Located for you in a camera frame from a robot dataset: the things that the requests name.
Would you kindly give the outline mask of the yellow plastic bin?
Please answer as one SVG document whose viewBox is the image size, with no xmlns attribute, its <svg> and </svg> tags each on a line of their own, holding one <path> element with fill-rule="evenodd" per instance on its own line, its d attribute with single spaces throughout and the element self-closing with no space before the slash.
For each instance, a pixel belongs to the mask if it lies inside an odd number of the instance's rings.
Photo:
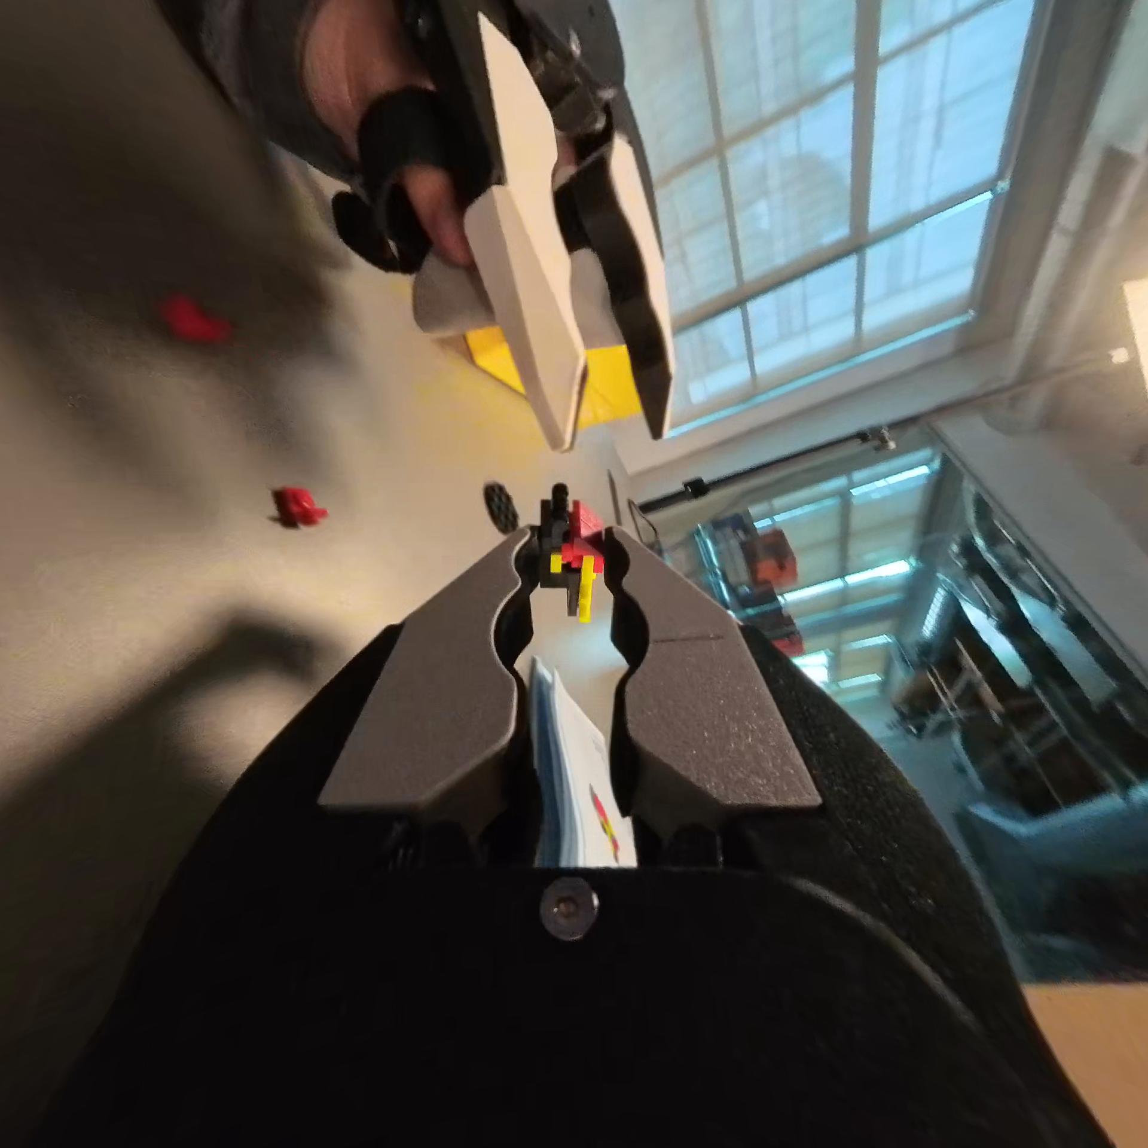
<svg viewBox="0 0 1148 1148">
<path fill-rule="evenodd" d="M 496 325 L 466 331 L 466 353 L 472 363 L 518 394 L 525 387 L 513 362 L 509 344 Z M 579 414 L 579 430 L 597 424 L 639 417 L 641 402 L 629 354 L 624 345 L 587 349 L 586 381 Z"/>
</svg>

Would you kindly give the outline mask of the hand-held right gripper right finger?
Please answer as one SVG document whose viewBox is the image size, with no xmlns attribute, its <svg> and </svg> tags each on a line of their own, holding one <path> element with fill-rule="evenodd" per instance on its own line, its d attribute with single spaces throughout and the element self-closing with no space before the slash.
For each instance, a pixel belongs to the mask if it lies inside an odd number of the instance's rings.
<svg viewBox="0 0 1148 1148">
<path fill-rule="evenodd" d="M 814 811 L 823 799 L 734 617 L 627 530 L 603 535 L 627 669 L 610 734 L 628 817 Z"/>
</svg>

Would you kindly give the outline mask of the person's left forearm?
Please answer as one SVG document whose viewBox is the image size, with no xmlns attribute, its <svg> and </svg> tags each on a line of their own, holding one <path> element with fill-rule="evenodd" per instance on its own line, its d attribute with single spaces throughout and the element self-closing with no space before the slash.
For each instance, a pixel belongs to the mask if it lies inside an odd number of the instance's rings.
<svg viewBox="0 0 1148 1148">
<path fill-rule="evenodd" d="M 358 164 L 309 95 L 305 57 L 322 1 L 157 1 L 181 46 L 265 142 L 344 185 Z"/>
</svg>

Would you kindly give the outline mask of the black light stand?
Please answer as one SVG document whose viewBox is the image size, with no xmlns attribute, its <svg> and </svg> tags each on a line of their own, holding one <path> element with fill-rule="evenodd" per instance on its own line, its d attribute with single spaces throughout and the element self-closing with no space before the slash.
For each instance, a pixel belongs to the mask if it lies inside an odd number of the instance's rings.
<svg viewBox="0 0 1148 1148">
<path fill-rule="evenodd" d="M 744 480 L 756 479 L 780 467 L 804 463 L 844 448 L 871 448 L 874 452 L 891 452 L 897 442 L 893 435 L 893 423 L 875 424 L 861 428 L 849 435 L 831 437 L 806 448 L 784 453 L 752 466 L 741 466 L 713 478 L 695 476 L 685 479 L 677 489 L 656 495 L 643 501 L 629 500 L 630 509 L 651 515 L 688 503 L 695 503 L 717 491 L 738 485 Z"/>
</svg>

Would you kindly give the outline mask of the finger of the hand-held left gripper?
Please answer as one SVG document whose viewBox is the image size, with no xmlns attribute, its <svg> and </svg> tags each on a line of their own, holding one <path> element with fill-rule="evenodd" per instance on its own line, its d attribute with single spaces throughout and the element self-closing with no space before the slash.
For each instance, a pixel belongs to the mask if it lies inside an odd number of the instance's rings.
<svg viewBox="0 0 1148 1148">
<path fill-rule="evenodd" d="M 572 260 L 572 302 L 588 351 L 624 349 L 648 434 L 668 433 L 677 373 L 670 293 L 651 172 L 635 122 L 605 115 L 575 138 L 552 192 Z"/>
<path fill-rule="evenodd" d="M 587 349 L 554 203 L 557 136 L 512 40 L 477 18 L 503 178 L 465 211 L 465 233 L 525 397 L 555 452 L 576 437 Z"/>
</svg>

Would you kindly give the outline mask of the open instruction booklet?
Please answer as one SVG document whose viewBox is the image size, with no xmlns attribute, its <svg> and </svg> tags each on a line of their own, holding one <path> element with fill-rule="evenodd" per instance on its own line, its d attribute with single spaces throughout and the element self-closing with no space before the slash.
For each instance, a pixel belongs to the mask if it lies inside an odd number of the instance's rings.
<svg viewBox="0 0 1148 1148">
<path fill-rule="evenodd" d="M 542 809 L 536 866 L 636 868 L 634 826 L 615 796 L 606 738 L 537 656 L 530 660 L 527 704 Z"/>
</svg>

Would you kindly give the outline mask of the large grid window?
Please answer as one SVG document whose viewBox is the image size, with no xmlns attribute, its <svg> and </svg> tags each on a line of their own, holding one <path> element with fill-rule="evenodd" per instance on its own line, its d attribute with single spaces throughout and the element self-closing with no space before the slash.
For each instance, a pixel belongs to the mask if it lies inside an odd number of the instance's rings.
<svg viewBox="0 0 1148 1148">
<path fill-rule="evenodd" d="M 1039 2 L 611 7 L 666 256 L 670 436 L 973 321 Z"/>
</svg>

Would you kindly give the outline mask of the small red lego piece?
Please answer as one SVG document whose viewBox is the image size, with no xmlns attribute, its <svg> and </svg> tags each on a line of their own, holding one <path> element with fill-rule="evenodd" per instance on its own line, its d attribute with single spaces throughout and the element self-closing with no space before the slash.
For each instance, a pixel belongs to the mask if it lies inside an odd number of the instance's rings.
<svg viewBox="0 0 1148 1148">
<path fill-rule="evenodd" d="M 320 506 L 307 488 L 277 486 L 270 490 L 274 521 L 285 530 L 304 530 L 322 526 L 330 512 Z"/>
<path fill-rule="evenodd" d="M 191 294 L 166 294 L 157 312 L 165 331 L 181 343 L 218 347 L 234 336 L 233 323 L 209 311 Z"/>
</svg>

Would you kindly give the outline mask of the person's left hand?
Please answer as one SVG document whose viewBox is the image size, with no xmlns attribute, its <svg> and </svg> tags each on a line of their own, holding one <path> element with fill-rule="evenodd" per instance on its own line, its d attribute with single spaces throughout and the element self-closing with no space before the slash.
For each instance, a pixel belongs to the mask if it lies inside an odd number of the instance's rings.
<svg viewBox="0 0 1148 1148">
<path fill-rule="evenodd" d="M 301 76 L 311 107 L 354 160 L 361 122 L 381 97 L 408 88 L 434 89 L 392 1 L 322 2 L 304 38 Z M 457 266 L 472 265 L 451 173 L 410 162 L 398 178 L 439 254 Z"/>
</svg>

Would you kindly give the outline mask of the red yellow lego model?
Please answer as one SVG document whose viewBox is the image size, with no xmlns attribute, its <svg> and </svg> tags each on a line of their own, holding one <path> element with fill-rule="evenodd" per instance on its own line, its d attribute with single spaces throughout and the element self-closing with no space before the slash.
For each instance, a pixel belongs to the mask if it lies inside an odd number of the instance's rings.
<svg viewBox="0 0 1148 1148">
<path fill-rule="evenodd" d="M 596 589 L 605 577 L 603 521 L 569 495 L 567 484 L 556 483 L 541 503 L 536 539 L 538 586 L 563 592 L 567 616 L 590 624 Z"/>
</svg>

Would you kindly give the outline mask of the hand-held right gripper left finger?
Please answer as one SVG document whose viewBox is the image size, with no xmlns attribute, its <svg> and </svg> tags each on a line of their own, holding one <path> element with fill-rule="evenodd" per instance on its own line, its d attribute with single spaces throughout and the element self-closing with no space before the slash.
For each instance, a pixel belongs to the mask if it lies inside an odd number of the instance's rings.
<svg viewBox="0 0 1148 1148">
<path fill-rule="evenodd" d="M 319 794 L 335 812 L 500 814 L 523 730 L 533 533 L 520 527 L 403 623 Z"/>
</svg>

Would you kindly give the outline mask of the metal shelf with orange cases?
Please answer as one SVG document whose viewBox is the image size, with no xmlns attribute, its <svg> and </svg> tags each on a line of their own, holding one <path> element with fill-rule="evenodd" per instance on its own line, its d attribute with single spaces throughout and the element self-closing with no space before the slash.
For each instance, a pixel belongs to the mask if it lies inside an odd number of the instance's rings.
<svg viewBox="0 0 1148 1148">
<path fill-rule="evenodd" d="M 782 654 L 802 655 L 804 638 L 782 601 L 799 580 L 796 555 L 784 531 L 759 526 L 749 513 L 735 512 L 698 524 L 694 540 L 700 587 Z"/>
</svg>

